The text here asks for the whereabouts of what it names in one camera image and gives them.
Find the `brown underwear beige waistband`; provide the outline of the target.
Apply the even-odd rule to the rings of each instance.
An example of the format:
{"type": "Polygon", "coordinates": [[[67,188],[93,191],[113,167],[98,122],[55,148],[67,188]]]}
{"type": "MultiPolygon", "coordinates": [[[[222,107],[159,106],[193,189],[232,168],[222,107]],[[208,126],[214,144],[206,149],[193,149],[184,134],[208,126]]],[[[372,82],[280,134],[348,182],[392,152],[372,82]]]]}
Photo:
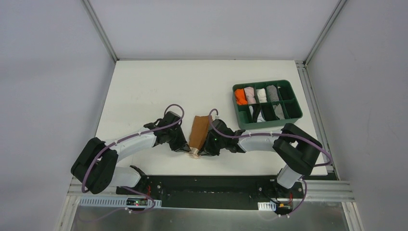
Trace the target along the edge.
{"type": "Polygon", "coordinates": [[[207,115],[194,117],[188,142],[188,146],[190,148],[188,155],[191,158],[200,158],[199,151],[205,143],[209,126],[210,119],[207,115]]]}

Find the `green divided plastic tray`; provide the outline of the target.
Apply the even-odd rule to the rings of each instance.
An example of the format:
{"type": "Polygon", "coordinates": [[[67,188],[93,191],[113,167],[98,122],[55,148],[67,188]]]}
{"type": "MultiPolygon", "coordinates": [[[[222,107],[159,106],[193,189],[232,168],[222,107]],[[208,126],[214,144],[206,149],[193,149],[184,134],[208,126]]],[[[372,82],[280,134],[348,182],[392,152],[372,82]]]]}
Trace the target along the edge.
{"type": "Polygon", "coordinates": [[[232,87],[233,91],[233,104],[237,117],[238,126],[241,129],[261,129],[261,128],[271,128],[283,126],[286,123],[294,123],[298,119],[303,117],[302,109],[299,105],[299,102],[296,98],[294,90],[287,80],[274,80],[274,81],[265,81],[265,82],[252,82],[252,83],[241,83],[235,84],[232,87]],[[269,85],[274,85],[278,89],[279,101],[271,102],[268,96],[266,87],[269,85]],[[251,114],[249,111],[249,105],[237,105],[234,91],[236,89],[244,89],[246,87],[253,87],[255,91],[256,103],[261,106],[262,115],[265,119],[265,122],[262,123],[253,123],[251,122],[251,114]],[[256,94],[257,89],[264,88],[267,94],[267,103],[260,103],[256,94]],[[278,120],[275,116],[273,105],[280,103],[282,105],[285,119],[278,120]]]}

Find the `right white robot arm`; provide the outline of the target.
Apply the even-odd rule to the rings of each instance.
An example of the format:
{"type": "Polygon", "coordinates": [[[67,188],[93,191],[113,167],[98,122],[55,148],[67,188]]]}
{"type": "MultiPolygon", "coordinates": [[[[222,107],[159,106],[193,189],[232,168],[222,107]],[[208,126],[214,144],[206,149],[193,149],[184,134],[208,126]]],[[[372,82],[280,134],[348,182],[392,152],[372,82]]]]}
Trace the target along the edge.
{"type": "Polygon", "coordinates": [[[316,161],[323,152],[322,144],[292,123],[280,131],[253,132],[228,128],[226,123],[216,119],[210,124],[207,137],[198,154],[219,155],[222,149],[231,153],[254,151],[274,152],[285,162],[273,184],[273,191],[279,197],[291,193],[294,184],[311,174],[316,161]]]}

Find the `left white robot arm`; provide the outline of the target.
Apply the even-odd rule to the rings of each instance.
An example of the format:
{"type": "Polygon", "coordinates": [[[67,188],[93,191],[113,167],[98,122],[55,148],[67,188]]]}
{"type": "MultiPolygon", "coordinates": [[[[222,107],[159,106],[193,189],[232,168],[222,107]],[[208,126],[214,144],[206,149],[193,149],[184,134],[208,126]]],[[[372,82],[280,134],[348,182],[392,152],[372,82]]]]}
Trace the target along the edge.
{"type": "Polygon", "coordinates": [[[134,194],[146,191],[147,182],[137,167],[119,167],[122,159],[136,152],[167,143],[174,152],[189,152],[181,129],[181,116],[167,111],[163,118],[145,124],[134,134],[118,140],[90,139],[71,167],[71,174],[84,183],[85,191],[99,194],[108,187],[128,187],[134,194]]]}

